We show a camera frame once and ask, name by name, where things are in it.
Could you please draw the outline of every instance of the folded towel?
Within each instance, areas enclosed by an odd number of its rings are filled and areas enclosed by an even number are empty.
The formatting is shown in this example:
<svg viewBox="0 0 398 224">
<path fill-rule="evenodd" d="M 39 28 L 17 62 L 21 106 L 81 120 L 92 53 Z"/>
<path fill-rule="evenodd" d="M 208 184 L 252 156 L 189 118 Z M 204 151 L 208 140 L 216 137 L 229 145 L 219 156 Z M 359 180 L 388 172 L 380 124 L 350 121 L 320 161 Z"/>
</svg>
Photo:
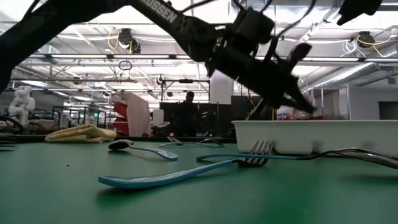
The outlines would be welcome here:
<svg viewBox="0 0 398 224">
<path fill-rule="evenodd" d="M 113 141 L 116 132 L 108 129 L 97 128 L 92 124 L 84 124 L 53 132 L 45 137 L 47 142 L 90 142 L 101 143 Z"/>
</svg>

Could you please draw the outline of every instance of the person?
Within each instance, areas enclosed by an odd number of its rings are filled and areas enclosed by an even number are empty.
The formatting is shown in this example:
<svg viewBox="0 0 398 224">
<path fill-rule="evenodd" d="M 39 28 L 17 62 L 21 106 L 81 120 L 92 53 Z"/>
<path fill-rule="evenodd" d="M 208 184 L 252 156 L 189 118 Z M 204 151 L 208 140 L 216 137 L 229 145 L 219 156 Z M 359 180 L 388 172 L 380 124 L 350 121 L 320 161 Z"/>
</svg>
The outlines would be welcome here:
<svg viewBox="0 0 398 224">
<path fill-rule="evenodd" d="M 196 136 L 194 117 L 198 115 L 198 108 L 193 104 L 195 94 L 192 91 L 187 92 L 185 100 L 178 105 L 175 112 L 176 135 Z"/>
</svg>

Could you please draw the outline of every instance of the desk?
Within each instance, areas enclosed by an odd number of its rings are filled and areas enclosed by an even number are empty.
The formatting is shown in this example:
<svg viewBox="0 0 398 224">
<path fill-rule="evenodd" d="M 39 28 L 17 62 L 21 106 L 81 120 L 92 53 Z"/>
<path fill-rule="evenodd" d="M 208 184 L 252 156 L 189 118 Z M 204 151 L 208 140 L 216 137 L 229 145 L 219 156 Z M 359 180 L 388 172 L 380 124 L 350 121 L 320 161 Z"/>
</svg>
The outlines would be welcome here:
<svg viewBox="0 0 398 224">
<path fill-rule="evenodd" d="M 157 142 L 137 146 L 157 147 Z M 199 166 L 225 149 L 176 147 L 178 162 L 148 161 L 107 144 L 20 144 L 0 153 L 0 223 L 395 223 L 398 170 L 354 159 L 230 166 L 140 192 L 111 189 L 99 175 L 156 175 Z"/>
</svg>

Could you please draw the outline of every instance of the white plastic bin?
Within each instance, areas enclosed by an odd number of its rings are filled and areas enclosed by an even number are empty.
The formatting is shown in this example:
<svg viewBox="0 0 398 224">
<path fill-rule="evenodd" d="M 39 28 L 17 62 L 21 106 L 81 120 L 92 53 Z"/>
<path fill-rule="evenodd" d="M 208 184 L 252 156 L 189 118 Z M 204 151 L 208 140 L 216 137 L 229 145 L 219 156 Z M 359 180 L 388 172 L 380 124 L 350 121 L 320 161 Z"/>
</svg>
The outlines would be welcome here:
<svg viewBox="0 0 398 224">
<path fill-rule="evenodd" d="M 238 148 L 275 141 L 281 154 L 309 154 L 341 147 L 364 147 L 398 156 L 398 121 L 233 121 Z"/>
</svg>

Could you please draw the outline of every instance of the blue spoon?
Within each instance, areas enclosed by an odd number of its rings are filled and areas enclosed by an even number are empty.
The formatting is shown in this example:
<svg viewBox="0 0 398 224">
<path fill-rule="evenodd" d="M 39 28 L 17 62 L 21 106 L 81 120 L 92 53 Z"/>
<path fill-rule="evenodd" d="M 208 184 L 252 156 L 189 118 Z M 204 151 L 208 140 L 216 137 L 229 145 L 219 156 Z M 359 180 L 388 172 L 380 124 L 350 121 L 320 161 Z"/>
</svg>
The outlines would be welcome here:
<svg viewBox="0 0 398 224">
<path fill-rule="evenodd" d="M 112 142 L 109 146 L 108 149 L 110 150 L 121 150 L 125 148 L 131 148 L 131 149 L 137 149 L 137 150 L 142 150 L 142 151 L 147 151 L 147 152 L 153 152 L 154 154 L 157 154 L 163 159 L 167 159 L 169 161 L 176 161 L 178 159 L 178 155 L 161 150 L 161 149 L 149 149 L 149 148 L 143 148 L 143 147 L 134 147 L 134 142 L 126 139 L 121 139 Z"/>
</svg>

